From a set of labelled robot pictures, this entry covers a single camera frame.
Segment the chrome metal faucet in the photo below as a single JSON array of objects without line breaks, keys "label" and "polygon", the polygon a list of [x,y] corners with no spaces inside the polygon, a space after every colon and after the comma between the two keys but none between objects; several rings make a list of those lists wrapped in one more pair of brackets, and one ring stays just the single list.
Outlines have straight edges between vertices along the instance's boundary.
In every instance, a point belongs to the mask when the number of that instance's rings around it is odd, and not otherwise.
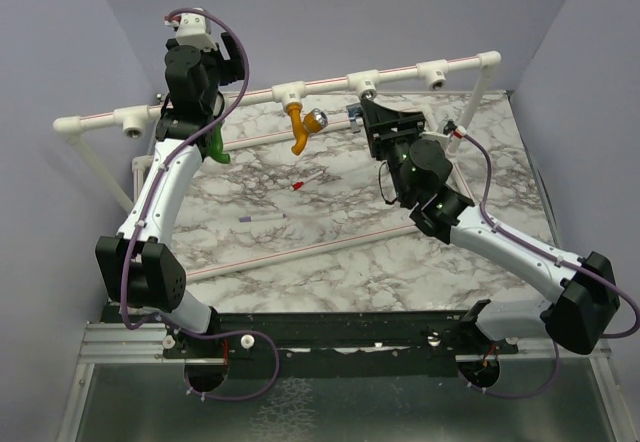
[{"label": "chrome metal faucet", "polygon": [[346,106],[346,112],[349,120],[349,127],[352,133],[357,134],[361,131],[358,120],[363,118],[363,109],[361,102],[364,100],[373,101],[377,96],[377,92],[374,90],[367,90],[359,96],[357,103],[352,103]]}]

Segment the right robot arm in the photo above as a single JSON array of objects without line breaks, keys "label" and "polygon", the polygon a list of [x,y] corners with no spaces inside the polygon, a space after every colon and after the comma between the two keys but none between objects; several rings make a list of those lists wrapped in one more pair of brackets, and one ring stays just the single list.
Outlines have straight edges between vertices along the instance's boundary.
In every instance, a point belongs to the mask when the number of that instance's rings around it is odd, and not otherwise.
[{"label": "right robot arm", "polygon": [[494,341],[549,336],[566,350],[588,355],[620,307],[610,261],[554,248],[490,216],[450,187],[453,164],[442,144],[424,133],[425,117],[370,99],[360,101],[369,151],[387,165],[394,202],[424,235],[473,252],[537,291],[522,301],[482,301],[465,316],[461,345],[481,353]]}]

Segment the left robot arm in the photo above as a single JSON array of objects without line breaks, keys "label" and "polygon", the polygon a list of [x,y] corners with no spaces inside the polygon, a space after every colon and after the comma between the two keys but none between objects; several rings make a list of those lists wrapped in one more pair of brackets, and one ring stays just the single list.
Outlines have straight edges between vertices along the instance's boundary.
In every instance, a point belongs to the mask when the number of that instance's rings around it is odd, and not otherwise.
[{"label": "left robot arm", "polygon": [[166,43],[168,101],[156,127],[152,166],[133,210],[116,235],[102,236],[95,255],[109,298],[129,309],[149,309],[186,332],[186,344],[206,357],[220,347],[217,312],[186,288],[186,273],[170,250],[175,221],[195,172],[208,156],[227,161],[220,129],[231,110],[221,87],[245,78],[244,53],[233,37],[222,48]]}]

